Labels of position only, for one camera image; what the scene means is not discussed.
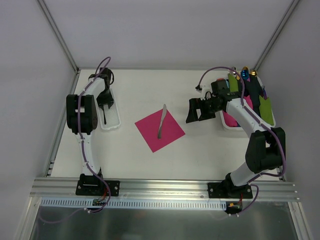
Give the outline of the magenta paper napkin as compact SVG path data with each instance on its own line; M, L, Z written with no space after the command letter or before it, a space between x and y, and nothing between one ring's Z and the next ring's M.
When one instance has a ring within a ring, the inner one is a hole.
M161 138L158 138L162 111L160 109L135 123L135 126L153 153L185 135L178 122L167 110L162 123Z

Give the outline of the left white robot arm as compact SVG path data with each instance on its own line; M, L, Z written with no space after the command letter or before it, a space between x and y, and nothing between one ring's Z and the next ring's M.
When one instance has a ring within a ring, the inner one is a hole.
M93 195L104 191L105 184L101 180L101 167L95 160L92 138L98 127L102 111L102 123L107 123L105 107L114 105L114 97L110 85L114 82L114 74L109 68L98 68L99 72L91 74L88 83L79 94L69 94L66 97L67 126L75 135L79 144L82 174L94 177L87 183L87 189Z

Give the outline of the black spoon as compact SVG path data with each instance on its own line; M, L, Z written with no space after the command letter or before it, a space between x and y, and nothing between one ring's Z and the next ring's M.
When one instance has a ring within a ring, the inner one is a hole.
M103 112L103 122L104 122L104 125L106 125L107 124L107 120L106 120L106 113L105 113L104 106L102 107L102 112Z

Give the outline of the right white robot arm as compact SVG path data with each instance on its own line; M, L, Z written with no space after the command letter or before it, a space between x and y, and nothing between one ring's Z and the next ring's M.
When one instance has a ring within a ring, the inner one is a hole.
M224 193L235 198L242 186L261 175L270 175L270 170L286 167L286 135L282 128L274 128L264 121L245 101L242 92L231 92L220 81L211 83L211 88L201 88L202 97L189 99L186 123L213 119L217 112L224 111L242 127L249 138L245 162L229 173L224 182Z

